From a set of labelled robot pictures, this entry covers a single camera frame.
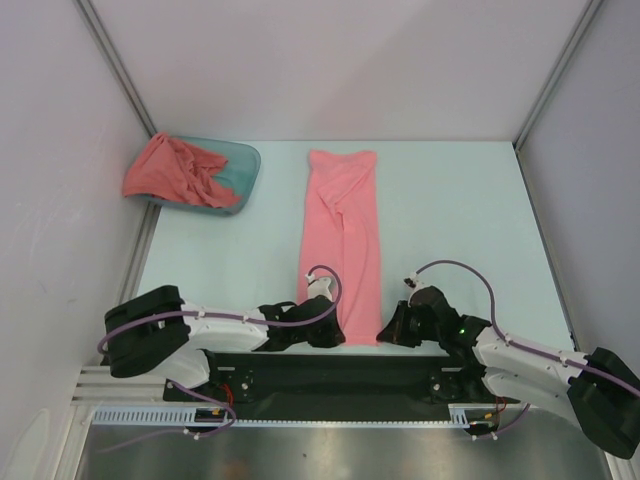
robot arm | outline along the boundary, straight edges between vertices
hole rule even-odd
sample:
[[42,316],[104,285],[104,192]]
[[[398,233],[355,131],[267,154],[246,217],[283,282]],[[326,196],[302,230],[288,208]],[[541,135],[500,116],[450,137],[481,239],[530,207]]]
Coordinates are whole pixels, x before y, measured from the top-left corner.
[[556,350],[505,334],[495,323],[459,315],[436,287],[409,283],[404,313],[378,340],[437,341],[492,394],[564,417],[603,450],[633,456],[640,442],[640,380],[617,355],[603,348],[591,355]]
[[[107,337],[112,337],[111,375],[155,375],[191,389],[210,381],[212,357],[205,352],[273,352],[305,341],[318,348],[334,347],[344,342],[344,335],[330,308],[331,287],[330,277],[310,277],[308,299],[302,304],[283,302],[245,312],[214,311],[184,301],[175,286],[157,288],[105,315]],[[128,328],[154,316],[158,321]],[[322,322],[313,322],[314,317]],[[288,328],[291,322],[309,323]]]

metal frame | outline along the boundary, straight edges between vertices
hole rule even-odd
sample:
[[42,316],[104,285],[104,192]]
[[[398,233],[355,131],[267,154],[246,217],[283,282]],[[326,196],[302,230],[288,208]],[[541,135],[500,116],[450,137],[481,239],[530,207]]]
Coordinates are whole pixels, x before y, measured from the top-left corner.
[[[282,371],[283,365],[291,365],[291,362],[285,361],[283,356],[262,356],[260,354],[220,354],[216,357],[216,363],[219,365],[217,369],[221,374],[237,374],[236,383],[238,391],[240,391],[240,382],[246,381],[243,377],[243,372],[247,369],[256,375],[260,375],[262,378],[262,391],[271,392],[278,391],[283,396],[287,396],[287,389],[280,390],[279,386],[273,386],[270,383],[271,378],[274,378],[273,371]],[[287,378],[290,378],[292,382],[300,382],[299,387],[293,387],[294,391],[298,392],[300,388],[305,388],[307,381],[311,384],[314,382],[324,382],[325,378],[329,382],[338,381],[338,385],[344,385],[344,374],[341,366],[344,365],[345,360],[348,363],[348,368],[363,372],[363,362],[361,358],[351,359],[340,357],[338,359],[327,357],[326,355],[318,356],[304,356],[309,362],[302,367],[298,367],[300,364],[300,356],[296,357],[297,361],[293,362],[293,368],[287,370]],[[365,363],[370,363],[372,358],[368,358]],[[380,357],[374,357],[374,364],[371,368],[366,367],[366,370],[373,372],[373,377],[377,378],[379,372],[386,372],[389,374],[389,368],[380,370],[379,366],[386,364],[387,359],[381,362]],[[407,362],[413,365],[414,368],[410,370],[420,370],[418,365],[429,364],[429,359],[424,357],[407,357],[407,358],[394,358],[396,361],[395,369],[405,369]],[[433,357],[431,368],[435,370],[450,370],[446,366],[449,363],[448,357]],[[311,375],[311,378],[307,378],[306,375],[301,376],[301,373],[314,371],[315,375]],[[405,380],[409,384],[413,384],[416,378],[429,377],[431,375],[429,371],[423,372],[417,377],[411,376],[410,379]],[[229,385],[233,385],[229,380],[225,380]],[[385,385],[388,386],[388,390],[391,392],[398,392],[395,397],[383,402],[377,402],[382,406],[382,411],[390,410],[399,397],[403,397],[406,392],[403,391],[403,385],[398,384],[395,380],[391,383],[382,381],[376,386],[377,389],[384,389]],[[188,395],[173,396],[171,397],[171,391],[166,388],[170,386],[167,381],[162,377],[153,375],[139,375],[133,378],[116,379],[111,376],[109,367],[96,366],[96,367],[84,367],[82,373],[78,379],[78,383],[75,392],[72,397],[72,407],[93,407],[96,409],[96,414],[100,414],[101,421],[108,421],[110,424],[130,425],[135,422],[137,425],[157,425],[158,415],[170,412],[173,416],[177,414],[195,414],[198,409],[211,410],[211,404],[208,402],[192,401]],[[315,392],[315,389],[309,391],[309,395],[312,397],[307,403],[318,403],[323,400],[325,393]],[[282,417],[282,408],[274,408],[274,404],[282,403],[283,400],[274,401],[273,399],[256,400],[249,404],[236,404],[234,409],[238,415],[238,426],[251,426],[251,427],[309,427],[309,426],[342,426],[351,428],[390,428],[402,425],[403,428],[467,428],[469,426],[465,411],[466,410],[493,410],[495,405],[492,403],[492,397],[489,397],[487,404],[449,404],[438,403],[431,406],[432,410],[427,412],[422,410],[419,415],[403,415],[403,418],[386,420],[378,420],[379,413],[373,415],[356,415],[358,418],[354,418],[352,413],[347,413],[345,419],[344,412],[339,412],[338,417],[333,419],[324,420],[324,414],[321,418],[318,418],[317,414],[306,414],[309,409],[309,405],[304,400],[296,401],[295,406],[286,404],[284,400],[284,408],[287,412],[291,412],[293,416],[286,418]],[[374,400],[367,400],[367,404],[376,403]],[[189,422],[191,417],[185,417],[184,422]]]
[[606,0],[589,0],[589,3],[582,11],[582,15],[578,19],[569,39],[562,48],[562,52],[560,53],[558,60],[551,69],[551,73],[547,77],[538,98],[536,98],[536,101],[529,111],[529,115],[527,115],[527,119],[514,142],[516,153],[522,149],[522,146],[527,141],[531,130],[541,117],[545,107],[549,104],[553,94],[560,84],[560,80],[562,80],[562,77],[566,73],[571,61],[578,52],[579,47],[582,45],[583,40],[587,36],[587,33],[605,2]]
[[[139,92],[137,91],[127,69],[118,54],[107,30],[100,19],[98,12],[96,11],[91,0],[73,0],[77,6],[78,11],[85,21],[85,24],[90,31],[96,46],[100,50],[105,62],[109,66],[116,81],[121,87],[123,95],[127,102],[131,106],[136,117],[140,121],[142,127],[146,133],[151,137],[157,133],[157,129],[153,123],[151,116],[149,115],[144,102],[142,101]],[[581,18],[576,24],[571,36],[565,44],[560,57],[554,65],[551,74],[549,75],[545,85],[540,92],[536,102],[534,103],[526,121],[517,139],[514,142],[514,148],[518,155],[518,161],[522,170],[523,180],[527,186],[529,193],[529,199],[534,210],[536,222],[540,230],[540,235],[547,253],[549,266],[553,274],[558,295],[562,302],[562,307],[565,313],[567,322],[570,329],[570,316],[569,308],[565,302],[565,296],[563,295],[563,288],[559,276],[557,274],[556,262],[554,260],[553,250],[549,246],[547,237],[544,235],[544,228],[541,224],[539,215],[536,212],[535,194],[532,192],[531,183],[526,173],[526,168],[523,166],[523,162],[520,158],[520,151],[522,146],[526,142],[532,128],[540,118],[545,107],[548,105],[550,99],[553,96],[558,84],[565,74],[572,58],[576,54],[579,46],[584,40],[590,27],[592,26],[596,15],[601,10],[605,0],[590,0],[585,7]],[[142,270],[146,261],[146,256],[153,238],[156,223],[158,221],[160,213],[160,207],[155,205],[148,205],[145,211],[143,220],[141,222],[139,231],[137,233],[136,244],[131,256],[131,261],[118,296],[118,300],[122,303],[133,296],[136,293],[139,285]],[[50,475],[51,480],[72,480],[74,479],[78,466],[81,461],[81,455],[84,448],[84,444],[87,438],[89,427],[93,419],[94,413],[102,408],[103,405],[121,405],[133,407],[134,405],[144,406],[150,409],[162,409],[165,406],[165,402],[162,400],[162,389],[164,387],[164,380],[157,377],[143,376],[137,377],[135,382],[114,380],[108,373],[108,369],[105,367],[86,367],[83,369],[79,386],[76,389],[72,405],[69,409],[69,422],[65,435],[65,442],[60,450],[58,461],[56,462],[54,471]],[[179,403],[172,402],[173,408],[180,408]],[[206,404],[194,404],[189,403],[189,408],[197,407],[198,405]],[[460,406],[463,410],[451,409],[452,422],[459,422],[460,418],[464,415],[464,406]],[[284,426],[291,426],[287,422],[283,422]],[[614,480],[635,480],[637,475],[633,470],[630,462],[623,461],[618,458],[606,455],[607,462],[609,464],[611,474]]]

pink towel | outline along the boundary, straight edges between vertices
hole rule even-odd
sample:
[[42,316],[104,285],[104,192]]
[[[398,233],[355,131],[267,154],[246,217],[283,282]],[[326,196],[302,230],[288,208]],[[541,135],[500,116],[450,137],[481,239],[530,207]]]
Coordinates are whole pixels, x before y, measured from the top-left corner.
[[122,194],[150,194],[189,205],[230,207],[241,197],[212,178],[226,164],[227,159],[219,153],[158,133],[127,172]]
[[309,158],[298,301],[306,300],[304,275],[311,267],[333,267],[344,287],[338,323],[345,344],[377,345],[382,296],[376,154],[335,155],[313,150]]

metal plate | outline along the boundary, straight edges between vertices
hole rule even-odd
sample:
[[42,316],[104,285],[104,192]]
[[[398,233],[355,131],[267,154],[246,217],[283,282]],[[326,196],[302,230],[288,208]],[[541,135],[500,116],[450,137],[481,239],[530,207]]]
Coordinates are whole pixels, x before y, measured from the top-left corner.
[[611,479],[602,453],[564,420],[541,411],[498,441],[454,429],[232,428],[194,442],[93,426],[77,480]]

white wall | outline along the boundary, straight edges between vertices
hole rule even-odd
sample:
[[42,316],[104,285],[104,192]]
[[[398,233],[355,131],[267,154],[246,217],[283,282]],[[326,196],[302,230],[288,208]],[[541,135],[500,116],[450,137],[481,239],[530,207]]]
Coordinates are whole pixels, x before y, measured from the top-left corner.
[[44,463],[59,448],[141,218],[119,188],[146,136],[70,0],[3,2],[0,65],[2,471],[41,408]]
[[524,148],[583,348],[640,374],[640,2],[606,2]]
[[241,140],[513,140],[586,0],[95,0],[149,113]]

